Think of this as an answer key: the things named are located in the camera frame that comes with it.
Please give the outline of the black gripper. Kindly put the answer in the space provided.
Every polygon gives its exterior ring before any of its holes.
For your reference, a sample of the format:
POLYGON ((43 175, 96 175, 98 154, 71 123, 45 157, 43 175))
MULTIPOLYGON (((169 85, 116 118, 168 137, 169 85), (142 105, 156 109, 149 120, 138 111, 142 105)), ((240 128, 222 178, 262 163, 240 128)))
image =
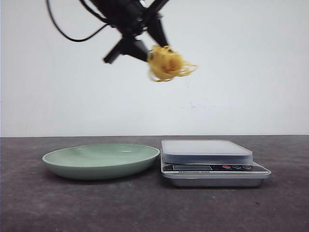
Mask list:
POLYGON ((104 62, 111 64, 119 55, 148 62, 150 50, 142 40, 137 39, 145 31, 159 46, 169 45, 159 14, 167 4, 166 0, 155 0, 149 7, 145 7, 140 0, 92 0, 91 3, 103 14, 106 23, 122 34, 104 62))

